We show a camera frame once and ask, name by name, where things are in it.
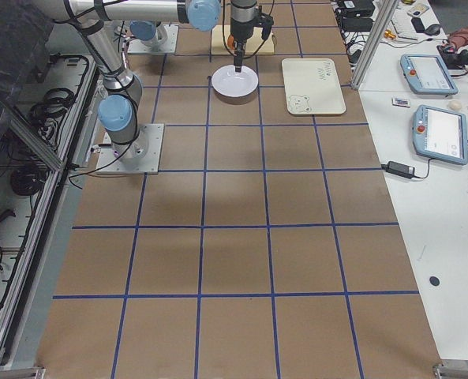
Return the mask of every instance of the black fabric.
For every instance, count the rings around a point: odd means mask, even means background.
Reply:
[[[14,105],[32,69],[47,56],[53,24],[30,0],[0,1],[0,93]],[[0,139],[9,127],[0,105]]]

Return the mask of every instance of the blue framed tablet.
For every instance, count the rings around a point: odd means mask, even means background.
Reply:
[[[404,54],[400,66],[411,91],[429,95],[454,95],[458,88],[439,55]]]
[[[468,163],[467,125],[462,113],[420,105],[414,114],[413,144],[420,156]]]

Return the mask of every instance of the white plate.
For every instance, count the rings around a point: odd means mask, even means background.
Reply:
[[[221,95],[242,97],[253,92],[258,85],[258,76],[249,67],[243,66],[240,73],[234,65],[223,66],[212,75],[212,87]]]

